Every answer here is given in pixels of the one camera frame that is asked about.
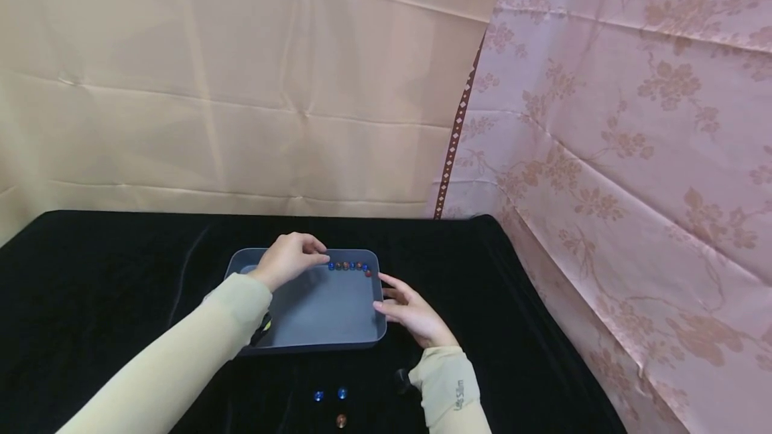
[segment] decorative trim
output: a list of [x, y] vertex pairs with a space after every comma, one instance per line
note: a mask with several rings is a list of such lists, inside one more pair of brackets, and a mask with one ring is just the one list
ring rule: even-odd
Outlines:
[[469, 97], [472, 95], [472, 85], [474, 84], [474, 73], [477, 72], [477, 62], [480, 60], [480, 51], [483, 48], [483, 43], [480, 43], [480, 47], [477, 49], [477, 55], [474, 57], [474, 63], [472, 64], [472, 72], [469, 72], [469, 77], [466, 80], [466, 86], [464, 92], [461, 94], [461, 100], [458, 101], [458, 110], [456, 110], [456, 118], [453, 120], [453, 130], [450, 135], [450, 141], [448, 142], [448, 150], [445, 155], [445, 164], [442, 165], [442, 179], [440, 180], [439, 190], [437, 191], [437, 202], [435, 204], [434, 219], [439, 220], [442, 217], [442, 209], [445, 207], [445, 197], [448, 193], [448, 185], [450, 184], [450, 174], [453, 171], [453, 161], [456, 161], [456, 151], [458, 150], [458, 140], [461, 138], [461, 130], [464, 127], [464, 118], [466, 117], [466, 108], [469, 105]]

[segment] gray plastic tray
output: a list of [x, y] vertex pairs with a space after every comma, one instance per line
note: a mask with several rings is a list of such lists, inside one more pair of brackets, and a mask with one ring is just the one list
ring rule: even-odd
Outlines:
[[[245, 248], [234, 253], [225, 277], [247, 273], [259, 263], [266, 248]], [[383, 300], [377, 277], [378, 258], [370, 250], [328, 250], [330, 260], [362, 262], [364, 271], [313, 267], [273, 293], [273, 317], [265, 337], [239, 355], [352, 350], [374, 346], [386, 334], [386, 317], [373, 309]]]

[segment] beige curtain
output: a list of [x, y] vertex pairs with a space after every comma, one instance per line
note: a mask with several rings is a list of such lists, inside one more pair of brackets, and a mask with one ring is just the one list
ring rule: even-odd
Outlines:
[[0, 240], [52, 208], [420, 216], [494, 3], [0, 0]]

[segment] fabric backdrop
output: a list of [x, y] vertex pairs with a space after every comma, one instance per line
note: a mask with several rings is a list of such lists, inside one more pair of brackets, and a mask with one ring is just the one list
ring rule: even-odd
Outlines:
[[0, 241], [53, 208], [421, 216], [495, 3], [0, 0]]
[[472, 73], [435, 216], [502, 222], [630, 432], [768, 433], [772, 0], [498, 0]]

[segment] hand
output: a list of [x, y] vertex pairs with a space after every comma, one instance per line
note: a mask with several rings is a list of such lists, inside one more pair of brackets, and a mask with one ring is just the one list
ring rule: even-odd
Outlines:
[[274, 292], [305, 270], [330, 261], [324, 255], [327, 247], [308, 233], [292, 232], [279, 235], [273, 245], [263, 253], [255, 270], [247, 273]]
[[402, 324], [423, 348], [458, 347], [456, 337], [421, 295], [386, 273], [378, 273], [378, 277], [394, 287], [384, 288], [384, 294], [390, 297], [388, 300], [373, 302], [375, 310], [384, 314], [387, 321]]

